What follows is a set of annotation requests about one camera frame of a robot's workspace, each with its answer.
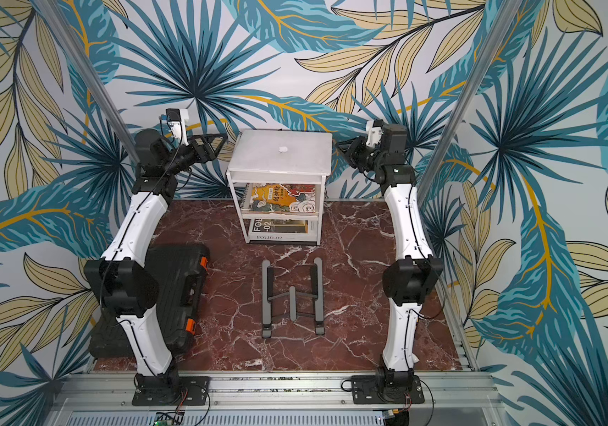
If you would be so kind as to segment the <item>silver laptop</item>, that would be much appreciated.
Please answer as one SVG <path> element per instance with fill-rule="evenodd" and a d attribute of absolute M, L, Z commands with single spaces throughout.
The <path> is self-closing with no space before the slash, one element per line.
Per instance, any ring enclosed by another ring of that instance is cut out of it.
<path fill-rule="evenodd" d="M 329 176 L 332 135 L 312 131 L 242 131 L 228 170 Z"/>

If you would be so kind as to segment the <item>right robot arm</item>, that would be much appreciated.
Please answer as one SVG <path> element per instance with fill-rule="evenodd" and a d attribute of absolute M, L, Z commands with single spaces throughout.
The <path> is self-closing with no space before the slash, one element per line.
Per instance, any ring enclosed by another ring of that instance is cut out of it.
<path fill-rule="evenodd" d="M 410 390 L 414 384 L 414 337 L 422 305 L 435 288 L 443 262 L 426 239 L 417 200 L 417 174 L 406 160 L 407 128 L 370 120 L 367 134 L 338 145 L 349 166 L 371 172 L 394 227 L 396 260 L 382 276 L 390 316 L 378 367 L 380 390 Z"/>

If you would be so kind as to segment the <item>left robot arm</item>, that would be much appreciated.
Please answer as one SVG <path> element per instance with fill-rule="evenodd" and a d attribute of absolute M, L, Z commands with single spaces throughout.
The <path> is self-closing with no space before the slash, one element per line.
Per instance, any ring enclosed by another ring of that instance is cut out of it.
<path fill-rule="evenodd" d="M 128 339 L 137 360 L 139 392 L 176 396 L 185 391 L 167 347 L 157 314 L 160 285 L 145 269 L 148 248 L 177 188 L 178 173 L 220 154 L 225 134 L 188 136 L 178 147 L 155 129 L 140 131 L 135 149 L 139 162 L 128 213 L 114 240 L 98 260 L 84 267 L 101 308 L 109 312 Z"/>

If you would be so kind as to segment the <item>grey laptop stand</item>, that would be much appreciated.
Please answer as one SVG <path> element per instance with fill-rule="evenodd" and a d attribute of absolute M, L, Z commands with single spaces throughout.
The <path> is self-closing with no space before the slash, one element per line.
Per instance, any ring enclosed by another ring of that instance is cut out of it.
<path fill-rule="evenodd" d="M 314 321 L 314 333 L 325 335 L 324 262 L 320 257 L 316 257 L 312 263 L 304 266 L 309 268 L 311 290 L 302 291 L 291 285 L 285 293 L 276 294 L 274 290 L 276 268 L 268 260 L 261 262 L 261 337 L 263 339 L 272 338 L 274 319 L 284 317 L 288 317 L 291 322 L 300 318 L 311 318 Z M 289 310 L 274 314 L 273 302 L 279 299 L 287 299 Z M 300 299 L 310 300 L 313 312 L 300 311 L 298 308 Z"/>

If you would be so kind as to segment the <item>white metal shelf rack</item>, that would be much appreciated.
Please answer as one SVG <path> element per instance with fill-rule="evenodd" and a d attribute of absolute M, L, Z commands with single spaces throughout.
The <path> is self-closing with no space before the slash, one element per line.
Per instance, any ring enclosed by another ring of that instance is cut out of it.
<path fill-rule="evenodd" d="M 226 177 L 246 243 L 321 244 L 324 172 L 295 166 L 268 170 L 233 161 Z"/>

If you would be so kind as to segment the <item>colourful illustrated book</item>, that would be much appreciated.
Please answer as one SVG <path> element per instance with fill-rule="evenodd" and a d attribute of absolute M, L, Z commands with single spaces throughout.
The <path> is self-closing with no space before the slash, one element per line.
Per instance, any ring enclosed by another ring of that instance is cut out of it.
<path fill-rule="evenodd" d="M 243 213 L 314 214 L 318 211 L 316 186 L 251 184 L 241 209 Z"/>

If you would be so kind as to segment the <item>folio magazine book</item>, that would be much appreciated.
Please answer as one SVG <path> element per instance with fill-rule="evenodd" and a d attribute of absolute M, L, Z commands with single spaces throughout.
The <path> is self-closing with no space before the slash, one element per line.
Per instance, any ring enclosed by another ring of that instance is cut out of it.
<path fill-rule="evenodd" d="M 251 219 L 248 238 L 251 241 L 317 244 L 317 223 L 311 220 Z"/>

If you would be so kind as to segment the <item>black plastic tool case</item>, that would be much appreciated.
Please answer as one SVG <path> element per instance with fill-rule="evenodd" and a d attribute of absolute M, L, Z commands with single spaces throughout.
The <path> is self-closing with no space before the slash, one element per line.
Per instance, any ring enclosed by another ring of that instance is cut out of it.
<path fill-rule="evenodd" d="M 146 254 L 145 269 L 160 285 L 160 329 L 175 356 L 193 346 L 209 259 L 209 248 L 199 243 L 155 245 Z M 134 356 L 124 330 L 109 312 L 95 326 L 89 352 L 97 359 Z"/>

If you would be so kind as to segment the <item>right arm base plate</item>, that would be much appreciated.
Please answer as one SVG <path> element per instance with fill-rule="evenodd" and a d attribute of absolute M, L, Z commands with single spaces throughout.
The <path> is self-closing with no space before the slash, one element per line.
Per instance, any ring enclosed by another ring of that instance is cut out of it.
<path fill-rule="evenodd" d="M 411 385 L 380 385 L 375 376 L 351 376 L 350 381 L 355 405 L 408 406 L 424 404 L 426 400 L 417 376 Z"/>

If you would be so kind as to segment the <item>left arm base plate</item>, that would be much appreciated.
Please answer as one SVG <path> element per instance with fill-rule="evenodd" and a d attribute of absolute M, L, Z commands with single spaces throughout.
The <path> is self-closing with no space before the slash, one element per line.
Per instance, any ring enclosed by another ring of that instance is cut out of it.
<path fill-rule="evenodd" d="M 204 406 L 208 402 L 209 376 L 164 378 L 135 376 L 133 406 Z"/>

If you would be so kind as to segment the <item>aluminium front rail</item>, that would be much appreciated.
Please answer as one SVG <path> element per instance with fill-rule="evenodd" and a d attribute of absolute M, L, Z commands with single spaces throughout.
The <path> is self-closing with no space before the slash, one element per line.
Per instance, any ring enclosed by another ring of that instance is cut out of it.
<path fill-rule="evenodd" d="M 354 392 L 353 372 L 205 372 L 181 406 L 134 406 L 131 374 L 69 378 L 47 425 L 509 425 L 491 375 L 422 372 L 415 395 Z"/>

